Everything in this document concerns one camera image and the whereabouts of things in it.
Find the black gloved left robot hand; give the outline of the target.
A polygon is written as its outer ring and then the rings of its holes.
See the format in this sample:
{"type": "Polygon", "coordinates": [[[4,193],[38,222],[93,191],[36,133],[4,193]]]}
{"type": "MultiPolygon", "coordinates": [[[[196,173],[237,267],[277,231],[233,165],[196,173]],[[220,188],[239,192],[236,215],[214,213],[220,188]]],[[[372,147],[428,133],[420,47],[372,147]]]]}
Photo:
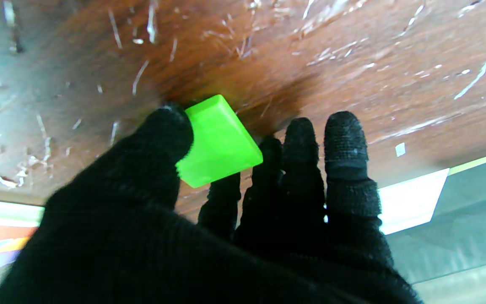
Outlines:
{"type": "Polygon", "coordinates": [[[380,230],[366,138],[348,111],[260,144],[251,187],[210,185],[196,224],[178,215],[187,114],[166,104],[46,202],[0,285],[0,304],[420,304],[380,230]]]}

